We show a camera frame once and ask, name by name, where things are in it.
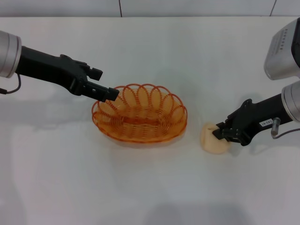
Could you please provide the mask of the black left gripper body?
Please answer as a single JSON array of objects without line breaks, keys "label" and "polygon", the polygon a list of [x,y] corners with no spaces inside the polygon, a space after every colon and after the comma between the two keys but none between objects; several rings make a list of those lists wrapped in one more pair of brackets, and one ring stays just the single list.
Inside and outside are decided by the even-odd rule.
[{"label": "black left gripper body", "polygon": [[57,84],[80,96],[87,88],[86,63],[66,55],[52,56],[23,46],[16,73]]}]

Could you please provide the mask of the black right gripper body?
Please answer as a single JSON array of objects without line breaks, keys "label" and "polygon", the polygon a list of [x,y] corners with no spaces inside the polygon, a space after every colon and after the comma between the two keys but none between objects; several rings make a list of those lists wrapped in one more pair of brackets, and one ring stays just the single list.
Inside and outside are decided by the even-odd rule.
[{"label": "black right gripper body", "polygon": [[256,134],[272,127],[271,123],[267,125],[261,123],[275,118],[280,118],[281,124],[292,121],[284,108],[280,94],[258,103],[248,99],[239,109],[230,114],[226,121],[231,122],[230,130],[236,132],[240,144],[246,146]]}]

